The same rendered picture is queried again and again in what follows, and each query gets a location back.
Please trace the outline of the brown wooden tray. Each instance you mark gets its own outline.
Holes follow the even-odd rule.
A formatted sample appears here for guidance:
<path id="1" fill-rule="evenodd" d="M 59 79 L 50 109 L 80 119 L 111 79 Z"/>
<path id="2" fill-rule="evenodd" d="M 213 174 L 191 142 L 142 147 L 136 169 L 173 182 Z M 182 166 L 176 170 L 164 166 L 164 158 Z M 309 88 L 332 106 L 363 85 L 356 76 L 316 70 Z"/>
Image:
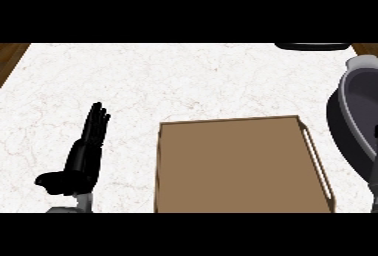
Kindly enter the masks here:
<path id="1" fill-rule="evenodd" d="M 295 116 L 160 125 L 158 213 L 332 213 L 335 197 Z"/>

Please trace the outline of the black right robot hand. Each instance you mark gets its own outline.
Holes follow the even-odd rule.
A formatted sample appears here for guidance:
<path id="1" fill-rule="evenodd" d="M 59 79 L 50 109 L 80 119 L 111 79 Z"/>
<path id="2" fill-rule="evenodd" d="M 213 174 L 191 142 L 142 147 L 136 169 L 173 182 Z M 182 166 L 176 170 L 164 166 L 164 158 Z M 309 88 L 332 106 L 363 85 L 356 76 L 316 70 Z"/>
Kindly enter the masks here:
<path id="1" fill-rule="evenodd" d="M 371 178 L 369 178 L 369 190 L 374 195 L 371 213 L 378 213 L 378 125 L 375 126 L 375 142 L 377 142 L 377 155 L 375 155 L 374 167 L 372 167 Z"/>

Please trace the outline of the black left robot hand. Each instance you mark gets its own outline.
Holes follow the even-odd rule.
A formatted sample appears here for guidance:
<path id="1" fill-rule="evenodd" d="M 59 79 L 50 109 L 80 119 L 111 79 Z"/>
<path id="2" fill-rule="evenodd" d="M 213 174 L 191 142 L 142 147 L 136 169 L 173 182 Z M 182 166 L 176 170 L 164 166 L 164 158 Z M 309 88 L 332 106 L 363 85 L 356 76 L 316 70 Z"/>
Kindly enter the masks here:
<path id="1" fill-rule="evenodd" d="M 64 170 L 41 174 L 34 181 L 50 195 L 72 196 L 93 191 L 99 178 L 109 118 L 102 103 L 95 103 L 87 114 L 81 137 L 69 150 Z"/>

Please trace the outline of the dark grey pot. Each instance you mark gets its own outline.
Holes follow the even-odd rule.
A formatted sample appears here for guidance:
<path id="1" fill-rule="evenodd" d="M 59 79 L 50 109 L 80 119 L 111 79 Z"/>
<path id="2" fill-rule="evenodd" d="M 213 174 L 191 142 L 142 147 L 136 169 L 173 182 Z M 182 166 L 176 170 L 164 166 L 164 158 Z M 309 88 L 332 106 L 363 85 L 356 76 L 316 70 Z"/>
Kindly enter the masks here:
<path id="1" fill-rule="evenodd" d="M 326 103 L 326 120 L 338 150 L 362 179 L 369 181 L 378 153 L 378 57 L 353 57 L 346 67 Z"/>

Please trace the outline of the black rounded appliance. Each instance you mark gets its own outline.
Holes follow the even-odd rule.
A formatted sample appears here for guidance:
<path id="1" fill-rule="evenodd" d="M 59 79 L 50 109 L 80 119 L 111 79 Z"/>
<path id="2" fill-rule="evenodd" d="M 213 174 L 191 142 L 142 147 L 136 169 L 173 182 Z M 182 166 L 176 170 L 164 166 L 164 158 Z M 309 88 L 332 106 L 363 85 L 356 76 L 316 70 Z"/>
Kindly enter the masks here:
<path id="1" fill-rule="evenodd" d="M 346 50 L 351 43 L 275 43 L 284 50 L 292 51 L 338 51 Z"/>

